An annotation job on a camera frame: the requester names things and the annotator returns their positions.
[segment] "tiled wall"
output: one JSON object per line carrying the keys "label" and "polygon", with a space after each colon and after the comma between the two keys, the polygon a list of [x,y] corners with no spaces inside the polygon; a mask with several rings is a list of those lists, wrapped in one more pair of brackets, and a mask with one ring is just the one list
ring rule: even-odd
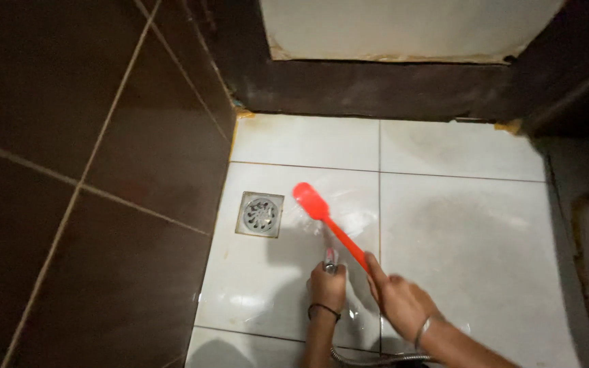
{"label": "tiled wall", "polygon": [[234,124],[180,0],[0,1],[0,365],[183,361]]}

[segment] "drain cover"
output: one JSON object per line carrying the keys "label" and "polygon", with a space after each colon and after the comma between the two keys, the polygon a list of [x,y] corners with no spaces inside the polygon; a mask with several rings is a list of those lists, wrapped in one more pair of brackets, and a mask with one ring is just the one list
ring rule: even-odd
{"label": "drain cover", "polygon": [[244,192],[236,232],[276,238],[281,225],[284,196]]}
{"label": "drain cover", "polygon": [[250,231],[266,232],[274,227],[276,213],[276,205],[271,200],[258,198],[245,207],[242,220]]}

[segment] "metal hose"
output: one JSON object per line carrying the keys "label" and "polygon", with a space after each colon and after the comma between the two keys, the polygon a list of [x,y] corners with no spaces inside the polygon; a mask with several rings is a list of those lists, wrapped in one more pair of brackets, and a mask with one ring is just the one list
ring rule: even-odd
{"label": "metal hose", "polygon": [[340,355],[334,347],[331,347],[331,356],[333,357],[333,360],[345,367],[382,367],[384,365],[394,365],[401,362],[437,363],[437,360],[433,359],[430,355],[418,353],[401,353],[373,358],[351,359]]}

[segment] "white wall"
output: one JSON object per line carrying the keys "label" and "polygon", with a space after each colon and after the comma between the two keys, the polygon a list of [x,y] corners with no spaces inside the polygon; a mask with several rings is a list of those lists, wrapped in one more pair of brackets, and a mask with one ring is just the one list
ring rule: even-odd
{"label": "white wall", "polygon": [[563,0],[261,0],[274,60],[501,63]]}

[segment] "white floor tile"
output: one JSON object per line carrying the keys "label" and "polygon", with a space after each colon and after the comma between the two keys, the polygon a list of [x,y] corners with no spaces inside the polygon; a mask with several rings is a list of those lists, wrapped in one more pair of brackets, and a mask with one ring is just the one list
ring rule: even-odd
{"label": "white floor tile", "polygon": [[238,121],[232,161],[378,170],[378,120],[257,114]]}
{"label": "white floor tile", "polygon": [[[185,367],[299,367],[303,352],[303,342],[195,327]],[[342,348],[338,353],[354,359],[378,356],[377,353]],[[337,367],[331,360],[329,366]]]}
{"label": "white floor tile", "polygon": [[[381,262],[528,367],[577,367],[544,183],[381,174]],[[383,351],[406,349],[386,323]]]}
{"label": "white floor tile", "polygon": [[528,139],[459,122],[381,121],[381,171],[544,181]]}
{"label": "white floor tile", "polygon": [[[300,181],[319,191],[329,203],[331,217],[356,244],[378,253],[378,173],[231,163],[197,325],[304,340],[309,305],[306,280],[323,260],[324,243],[321,225],[292,198],[292,189]],[[278,239],[234,232],[243,191],[285,196]],[[348,305],[336,326],[334,343],[378,350],[378,307],[364,270],[347,251],[340,258],[348,262]]]}

